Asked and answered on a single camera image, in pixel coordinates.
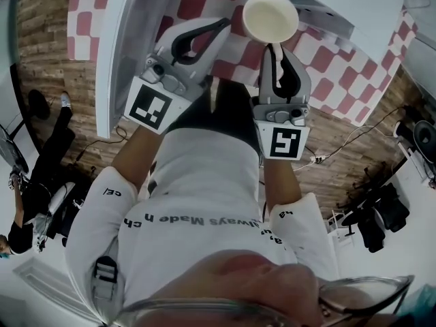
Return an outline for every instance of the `shirt sleeve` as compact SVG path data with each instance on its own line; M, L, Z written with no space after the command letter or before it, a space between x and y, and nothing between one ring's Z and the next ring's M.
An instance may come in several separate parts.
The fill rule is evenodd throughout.
M271 211L270 226L294 251L298 263L308 266L322 279L338 279L334 253L313 193L293 204L275 206Z
M69 232L65 259L73 286L82 296L84 276L118 236L125 216L136 204L136 188L113 167L105 168L88 192Z

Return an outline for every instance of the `black pants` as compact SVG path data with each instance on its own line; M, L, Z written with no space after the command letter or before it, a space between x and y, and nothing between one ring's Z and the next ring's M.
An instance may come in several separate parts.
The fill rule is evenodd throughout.
M205 92L171 124L168 132L179 128L208 129L246 142L260 156L258 133L245 85L221 79L215 111L211 112L211 93Z
M61 109L53 133L47 139L33 168L30 185L21 195L25 210L25 223L38 213L47 214L48 212L51 197L58 187L52 180L53 176L76 137L74 132L67 128L71 117L71 109L66 107Z

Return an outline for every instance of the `red and white checkered pattern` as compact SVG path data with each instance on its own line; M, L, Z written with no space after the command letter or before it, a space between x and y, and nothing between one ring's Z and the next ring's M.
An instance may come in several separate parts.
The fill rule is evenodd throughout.
M157 38L167 28L185 20L199 17L228 17L232 21L232 32L221 49L211 74L254 85L259 75L264 45L245 35L242 10L246 1L170 0ZM79 28L78 22L76 22L77 30L82 28ZM416 29L411 16L403 13L380 65L359 50L344 52L335 44L323 40L319 31L303 23L300 24L297 33L283 43L283 46L295 53L309 73L312 80L310 105L361 126L371 115L390 84L410 42L416 36ZM74 39L77 55L77 44L81 40L77 37ZM202 38L199 37L194 41L193 49L198 49L201 44ZM90 52L90 55L95 56L89 59L96 60L95 51Z
M97 61L100 31L108 0L69 0L68 57Z

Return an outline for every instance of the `person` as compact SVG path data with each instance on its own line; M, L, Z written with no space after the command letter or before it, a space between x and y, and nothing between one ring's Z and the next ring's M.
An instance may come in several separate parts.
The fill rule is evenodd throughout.
M38 213L47 215L51 197L59 188L53 181L57 168L76 135L67 126L73 115L68 93L61 95L61 113L33 168L30 183L20 193L17 173L11 173L15 194L15 218L6 238L0 235L0 253L22 254L32 248L33 225L29 223Z
M302 196L290 161L265 159L270 223L260 223L260 153L249 94L228 80L213 112L206 92L164 136L137 128L95 179L69 233L69 276L88 308L102 317L89 278L116 243L121 308L135 313L122 326L321 326L320 280L338 277L319 206L313 193ZM138 202L149 172L150 198ZM205 301L183 315L187 298ZM176 308L141 315L146 299ZM228 319L220 315L227 300L258 308ZM212 315L208 303L219 304ZM295 324L270 323L271 311Z

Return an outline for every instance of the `white paper cup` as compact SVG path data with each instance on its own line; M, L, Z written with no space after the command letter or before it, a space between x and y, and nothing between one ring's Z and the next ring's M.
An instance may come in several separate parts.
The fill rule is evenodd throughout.
M298 12L289 0L248 0L243 10L245 33L263 44L290 39L298 21Z

